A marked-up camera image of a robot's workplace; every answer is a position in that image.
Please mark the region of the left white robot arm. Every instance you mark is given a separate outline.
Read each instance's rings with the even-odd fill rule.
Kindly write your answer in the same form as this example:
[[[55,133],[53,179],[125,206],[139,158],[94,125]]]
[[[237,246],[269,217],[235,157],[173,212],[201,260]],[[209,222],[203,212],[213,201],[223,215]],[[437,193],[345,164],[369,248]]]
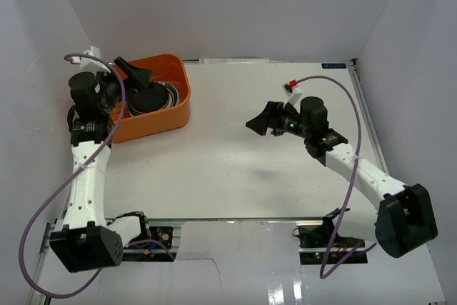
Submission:
[[[76,178],[71,182],[69,205],[62,228],[50,235],[50,247],[71,273],[118,266],[128,245],[149,243],[151,230],[142,211],[132,211],[107,221],[104,216],[104,183],[111,154],[110,117],[129,91],[143,90],[152,72],[121,57],[114,60],[126,75],[119,81],[103,66],[81,66],[69,79],[74,105],[67,123]]]

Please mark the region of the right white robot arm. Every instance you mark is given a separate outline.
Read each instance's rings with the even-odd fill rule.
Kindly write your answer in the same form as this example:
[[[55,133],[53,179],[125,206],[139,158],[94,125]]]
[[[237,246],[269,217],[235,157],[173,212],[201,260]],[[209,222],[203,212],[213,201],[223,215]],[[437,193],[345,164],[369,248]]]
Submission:
[[[420,184],[409,186],[359,158],[348,140],[329,126],[320,98],[302,99],[299,109],[270,101],[246,127],[261,136],[288,133],[302,138],[312,158],[349,181],[372,204],[373,211],[337,210],[326,215],[322,237],[329,246],[340,246],[351,237],[372,241],[399,258],[438,236],[428,190]]]

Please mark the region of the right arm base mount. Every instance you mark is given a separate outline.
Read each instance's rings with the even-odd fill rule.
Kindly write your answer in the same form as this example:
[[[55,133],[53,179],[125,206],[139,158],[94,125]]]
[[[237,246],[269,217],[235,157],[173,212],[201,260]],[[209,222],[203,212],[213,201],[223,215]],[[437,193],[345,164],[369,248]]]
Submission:
[[[319,265],[323,261],[331,232],[322,225],[297,226],[292,236],[298,239],[301,265]],[[358,239],[337,236],[328,257],[328,264],[339,262],[356,244]]]

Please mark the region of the white green rimmed plate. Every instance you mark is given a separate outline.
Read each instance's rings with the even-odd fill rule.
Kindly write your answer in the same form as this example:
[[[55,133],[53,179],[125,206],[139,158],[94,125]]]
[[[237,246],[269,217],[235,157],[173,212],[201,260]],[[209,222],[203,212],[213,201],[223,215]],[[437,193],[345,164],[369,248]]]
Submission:
[[[164,108],[160,109],[160,110],[164,110],[164,109],[170,109],[172,107],[175,107],[177,106],[179,103],[180,103],[180,98],[179,98],[179,93],[178,93],[178,90],[177,88],[172,85],[171,83],[167,82],[167,81],[151,81],[149,85],[151,85],[153,82],[156,82],[158,84],[162,84],[166,87],[168,93],[169,93],[169,100],[168,100],[168,103],[167,105],[165,105]],[[130,116],[140,116],[142,115],[141,113],[137,113],[135,112],[129,105],[129,102],[128,102],[128,110],[129,110],[129,113],[130,113]]]

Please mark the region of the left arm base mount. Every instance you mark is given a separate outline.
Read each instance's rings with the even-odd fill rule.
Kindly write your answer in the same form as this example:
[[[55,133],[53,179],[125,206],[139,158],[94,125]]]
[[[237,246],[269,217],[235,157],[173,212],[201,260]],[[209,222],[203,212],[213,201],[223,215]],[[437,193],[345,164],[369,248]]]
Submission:
[[[176,253],[171,251],[173,228],[151,226],[142,211],[132,211],[116,217],[122,226],[121,237],[124,249],[129,251],[125,261],[166,261],[172,262]]]

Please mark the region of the black plate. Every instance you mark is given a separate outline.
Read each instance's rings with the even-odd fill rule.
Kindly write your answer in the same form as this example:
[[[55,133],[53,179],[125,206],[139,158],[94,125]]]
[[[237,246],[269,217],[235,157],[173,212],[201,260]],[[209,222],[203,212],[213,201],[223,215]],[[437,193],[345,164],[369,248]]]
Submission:
[[[135,112],[147,114],[164,108],[168,100],[169,93],[166,87],[153,82],[146,89],[135,93],[129,105]]]

